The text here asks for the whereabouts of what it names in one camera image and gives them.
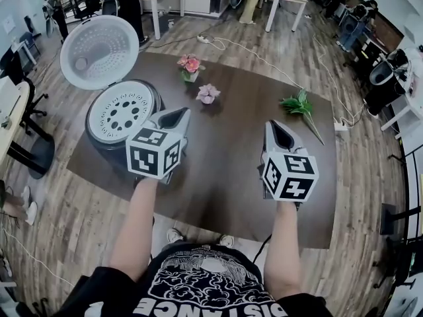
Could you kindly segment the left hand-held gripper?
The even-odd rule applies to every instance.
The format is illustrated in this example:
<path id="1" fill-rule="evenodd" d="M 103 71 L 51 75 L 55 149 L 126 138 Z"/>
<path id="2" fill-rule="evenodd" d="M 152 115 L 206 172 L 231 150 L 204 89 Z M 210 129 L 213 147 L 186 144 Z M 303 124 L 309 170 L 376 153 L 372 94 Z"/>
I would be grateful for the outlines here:
<path id="1" fill-rule="evenodd" d="M 167 179 L 180 164 L 187 145 L 191 110 L 162 110 L 150 116 L 156 128 L 143 126 L 126 139 L 128 171 L 156 180 Z"/>

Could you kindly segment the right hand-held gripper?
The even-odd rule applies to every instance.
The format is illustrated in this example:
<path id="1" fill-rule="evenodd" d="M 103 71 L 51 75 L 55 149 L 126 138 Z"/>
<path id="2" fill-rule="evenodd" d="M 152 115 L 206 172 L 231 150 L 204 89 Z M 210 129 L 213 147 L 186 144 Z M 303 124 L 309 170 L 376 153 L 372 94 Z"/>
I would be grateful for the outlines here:
<path id="1" fill-rule="evenodd" d="M 284 151 L 277 151 L 277 146 Z M 265 123 L 258 172 L 263 198 L 274 201 L 304 203 L 319 180 L 315 157 L 303 148 L 296 132 L 276 120 Z"/>

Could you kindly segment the white perforated steamer tray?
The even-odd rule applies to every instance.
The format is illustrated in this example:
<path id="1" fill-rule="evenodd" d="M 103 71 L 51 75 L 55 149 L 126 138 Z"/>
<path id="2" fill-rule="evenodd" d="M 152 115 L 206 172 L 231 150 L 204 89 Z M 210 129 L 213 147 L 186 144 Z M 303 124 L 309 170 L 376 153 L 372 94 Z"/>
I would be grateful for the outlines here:
<path id="1" fill-rule="evenodd" d="M 140 80 L 115 83 L 91 104 L 87 131 L 100 143 L 123 142 L 134 129 L 142 126 L 155 107 L 155 91 L 151 85 Z"/>

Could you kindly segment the dark blue rice cooker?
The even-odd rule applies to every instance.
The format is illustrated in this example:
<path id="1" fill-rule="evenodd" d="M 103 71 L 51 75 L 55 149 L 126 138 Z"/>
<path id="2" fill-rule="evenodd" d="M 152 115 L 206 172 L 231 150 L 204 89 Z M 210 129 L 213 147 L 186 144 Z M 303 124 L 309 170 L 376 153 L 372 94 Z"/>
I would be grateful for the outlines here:
<path id="1" fill-rule="evenodd" d="M 73 86 L 82 90 L 97 90 L 100 95 L 115 83 L 140 80 L 127 79 L 138 55 L 138 37 L 131 24 L 120 17 L 105 15 L 90 18 L 71 31 L 61 49 L 60 67 L 64 77 Z M 162 100 L 155 87 L 144 82 L 155 91 L 154 114 L 161 110 Z M 86 122 L 87 115 L 85 133 L 97 150 L 124 148 L 126 140 L 105 144 L 93 139 L 87 131 Z"/>

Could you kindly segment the person's left forearm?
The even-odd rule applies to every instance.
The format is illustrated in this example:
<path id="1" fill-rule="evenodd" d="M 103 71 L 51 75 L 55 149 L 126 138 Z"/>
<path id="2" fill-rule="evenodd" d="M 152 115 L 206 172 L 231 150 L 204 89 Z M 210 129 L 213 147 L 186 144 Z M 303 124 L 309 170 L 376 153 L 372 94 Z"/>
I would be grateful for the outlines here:
<path id="1" fill-rule="evenodd" d="M 157 185 L 158 180 L 145 178 L 135 187 L 110 258 L 110 267 L 134 281 L 138 281 L 149 264 Z"/>

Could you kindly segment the person's right forearm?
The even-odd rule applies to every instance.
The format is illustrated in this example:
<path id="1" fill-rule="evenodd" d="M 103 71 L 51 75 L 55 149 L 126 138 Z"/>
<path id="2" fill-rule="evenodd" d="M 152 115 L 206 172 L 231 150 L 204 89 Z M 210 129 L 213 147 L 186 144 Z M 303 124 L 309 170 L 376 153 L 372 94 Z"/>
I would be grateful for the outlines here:
<path id="1" fill-rule="evenodd" d="M 301 292 L 301 264 L 294 203 L 277 204 L 272 237 L 264 264 L 264 286 L 274 300 Z"/>

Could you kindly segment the pale pink flowers white pot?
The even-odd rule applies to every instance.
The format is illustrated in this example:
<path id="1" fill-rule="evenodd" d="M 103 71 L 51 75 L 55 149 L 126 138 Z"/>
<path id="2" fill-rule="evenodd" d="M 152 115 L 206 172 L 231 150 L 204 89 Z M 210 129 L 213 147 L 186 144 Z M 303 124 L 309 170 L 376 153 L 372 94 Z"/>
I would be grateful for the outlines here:
<path id="1" fill-rule="evenodd" d="M 221 92 L 215 86 L 207 84 L 199 88 L 196 100 L 199 100 L 203 104 L 212 104 L 220 94 Z"/>

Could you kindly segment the green artificial leaf sprig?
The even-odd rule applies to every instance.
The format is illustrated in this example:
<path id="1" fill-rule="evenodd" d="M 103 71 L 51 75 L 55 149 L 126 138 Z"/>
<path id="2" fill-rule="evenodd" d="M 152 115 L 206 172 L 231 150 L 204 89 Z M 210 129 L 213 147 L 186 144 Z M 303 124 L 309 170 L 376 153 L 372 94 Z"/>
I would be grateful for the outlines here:
<path id="1" fill-rule="evenodd" d="M 313 107 L 307 99 L 307 91 L 305 89 L 301 89 L 296 96 L 283 98 L 279 104 L 289 114 L 301 114 L 303 120 L 311 128 L 319 141 L 323 145 L 325 144 L 312 118 Z"/>

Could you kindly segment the pink flowers in glass vase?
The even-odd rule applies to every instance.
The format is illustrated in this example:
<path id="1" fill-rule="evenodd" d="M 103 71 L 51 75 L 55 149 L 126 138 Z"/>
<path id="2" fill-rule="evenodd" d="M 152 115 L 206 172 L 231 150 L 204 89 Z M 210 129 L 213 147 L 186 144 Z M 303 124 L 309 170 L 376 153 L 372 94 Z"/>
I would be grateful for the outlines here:
<path id="1" fill-rule="evenodd" d="M 206 69 L 200 59 L 194 54 L 183 55 L 178 61 L 179 71 L 184 82 L 193 83 L 196 81 L 200 71 Z"/>

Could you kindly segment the person's left white shoe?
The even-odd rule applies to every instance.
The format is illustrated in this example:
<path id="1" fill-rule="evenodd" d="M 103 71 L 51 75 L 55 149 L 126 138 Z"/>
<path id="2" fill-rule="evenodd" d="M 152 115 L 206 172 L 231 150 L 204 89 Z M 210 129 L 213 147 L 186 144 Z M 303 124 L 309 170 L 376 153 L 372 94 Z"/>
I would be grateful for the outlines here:
<path id="1" fill-rule="evenodd" d="M 173 244 L 176 242 L 184 242 L 185 237 L 181 234 L 179 230 L 171 228 L 167 231 L 167 241 L 169 244 Z"/>

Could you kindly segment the white desk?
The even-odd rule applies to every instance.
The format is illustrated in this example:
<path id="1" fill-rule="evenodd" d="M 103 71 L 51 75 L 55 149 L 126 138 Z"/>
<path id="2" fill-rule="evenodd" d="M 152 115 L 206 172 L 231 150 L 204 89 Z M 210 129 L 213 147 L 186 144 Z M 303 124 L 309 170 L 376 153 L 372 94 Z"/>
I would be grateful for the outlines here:
<path id="1" fill-rule="evenodd" d="M 423 91 L 406 93 L 389 104 L 393 110 L 393 117 L 381 126 L 381 131 L 387 130 L 395 123 L 399 127 L 396 139 L 411 134 L 423 125 Z"/>

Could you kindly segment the round beige table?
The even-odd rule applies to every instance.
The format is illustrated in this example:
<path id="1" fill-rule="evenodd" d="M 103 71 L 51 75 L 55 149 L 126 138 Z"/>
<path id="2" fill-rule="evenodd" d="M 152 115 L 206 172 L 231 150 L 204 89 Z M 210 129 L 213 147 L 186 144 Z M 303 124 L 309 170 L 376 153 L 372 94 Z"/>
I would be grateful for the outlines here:
<path id="1" fill-rule="evenodd" d="M 18 144 L 17 139 L 24 133 L 20 122 L 28 102 L 29 85 L 21 82 L 15 86 L 20 91 L 20 98 L 11 115 L 4 122 L 0 122 L 0 176 L 6 171 L 7 161 L 13 159 L 27 167 L 29 174 L 38 180 L 49 171 L 56 145 L 53 136 L 45 132 L 30 116 L 25 122 L 37 138 L 29 149 Z"/>

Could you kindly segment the person's black printed t-shirt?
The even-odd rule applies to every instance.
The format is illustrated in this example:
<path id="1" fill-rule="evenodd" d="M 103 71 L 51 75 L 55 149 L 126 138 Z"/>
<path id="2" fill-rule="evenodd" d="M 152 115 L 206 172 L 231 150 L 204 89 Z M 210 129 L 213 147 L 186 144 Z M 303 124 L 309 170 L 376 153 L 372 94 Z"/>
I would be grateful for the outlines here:
<path id="1" fill-rule="evenodd" d="M 138 281 L 111 267 L 82 276 L 54 317 L 332 317 L 321 299 L 276 300 L 258 268 L 222 246 L 181 244 L 161 252 Z"/>

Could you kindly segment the white countertop oven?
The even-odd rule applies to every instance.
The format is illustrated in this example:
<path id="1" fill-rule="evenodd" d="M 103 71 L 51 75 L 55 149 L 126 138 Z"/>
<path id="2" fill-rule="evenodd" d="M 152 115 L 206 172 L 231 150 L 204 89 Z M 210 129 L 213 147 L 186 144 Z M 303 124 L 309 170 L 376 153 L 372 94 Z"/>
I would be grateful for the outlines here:
<path id="1" fill-rule="evenodd" d="M 12 113 L 20 98 L 19 89 L 9 77 L 0 79 L 0 122 L 4 122 Z"/>

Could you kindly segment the small yellow table black post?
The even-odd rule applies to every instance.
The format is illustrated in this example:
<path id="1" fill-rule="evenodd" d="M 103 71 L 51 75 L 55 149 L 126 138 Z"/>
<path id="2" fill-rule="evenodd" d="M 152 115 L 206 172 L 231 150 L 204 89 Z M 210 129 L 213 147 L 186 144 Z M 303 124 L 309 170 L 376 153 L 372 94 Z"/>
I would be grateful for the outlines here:
<path id="1" fill-rule="evenodd" d="M 380 235 L 407 240 L 423 238 L 423 174 L 417 177 L 416 185 L 414 201 L 408 198 L 404 211 L 398 211 L 396 205 L 382 204 Z"/>

